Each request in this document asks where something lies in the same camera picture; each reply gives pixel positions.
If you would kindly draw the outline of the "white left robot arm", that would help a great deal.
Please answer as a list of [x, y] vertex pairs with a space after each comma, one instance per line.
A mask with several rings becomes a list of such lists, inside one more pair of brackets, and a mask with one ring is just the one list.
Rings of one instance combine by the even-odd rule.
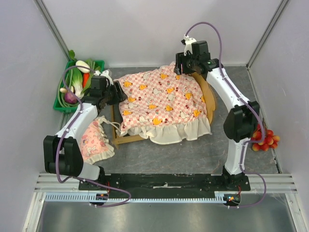
[[112, 80], [108, 71], [100, 76], [94, 75], [89, 95], [84, 96], [72, 118], [56, 135], [44, 138], [45, 170], [56, 174], [60, 183], [75, 177], [89, 180], [89, 185], [95, 190], [103, 189], [106, 185], [104, 169], [83, 160], [80, 141], [87, 127], [106, 105], [118, 104], [126, 99], [119, 82]]

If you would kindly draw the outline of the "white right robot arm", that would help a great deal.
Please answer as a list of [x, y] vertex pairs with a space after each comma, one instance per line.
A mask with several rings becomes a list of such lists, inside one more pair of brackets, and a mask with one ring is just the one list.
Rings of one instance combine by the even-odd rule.
[[211, 59], [206, 41], [182, 39], [184, 51], [176, 54], [176, 74], [197, 73], [212, 86], [224, 102], [228, 115], [224, 132], [228, 138], [228, 155], [222, 174], [206, 176], [208, 190], [249, 190], [249, 179], [244, 172], [248, 143], [258, 124], [260, 106], [244, 97], [228, 77], [221, 61]]

